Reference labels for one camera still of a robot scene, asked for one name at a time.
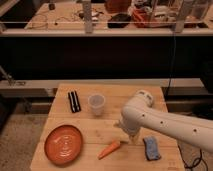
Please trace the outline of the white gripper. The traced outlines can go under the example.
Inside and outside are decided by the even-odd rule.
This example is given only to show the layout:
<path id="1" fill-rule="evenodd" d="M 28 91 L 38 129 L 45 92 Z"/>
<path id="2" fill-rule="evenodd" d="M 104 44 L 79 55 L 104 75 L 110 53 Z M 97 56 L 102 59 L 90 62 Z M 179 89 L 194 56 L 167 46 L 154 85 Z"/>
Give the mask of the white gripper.
<path id="1" fill-rule="evenodd" d="M 120 128 L 123 130 L 124 133 L 126 133 L 129 137 L 129 140 L 131 143 L 136 143 L 138 141 L 139 135 L 140 135 L 140 127 L 134 126 L 126 121 L 119 120 L 114 124 L 116 128 Z"/>

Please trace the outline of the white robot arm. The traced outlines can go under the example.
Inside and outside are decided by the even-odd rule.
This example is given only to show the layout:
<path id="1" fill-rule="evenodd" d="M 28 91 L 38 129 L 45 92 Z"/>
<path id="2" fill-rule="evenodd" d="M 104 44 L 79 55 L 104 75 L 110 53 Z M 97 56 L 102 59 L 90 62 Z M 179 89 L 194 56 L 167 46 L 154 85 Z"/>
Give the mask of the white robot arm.
<path id="1" fill-rule="evenodd" d="M 213 153 L 213 121 L 163 112 L 153 103 L 148 91 L 137 91 L 122 107 L 116 126 L 130 137 L 144 127 Z"/>

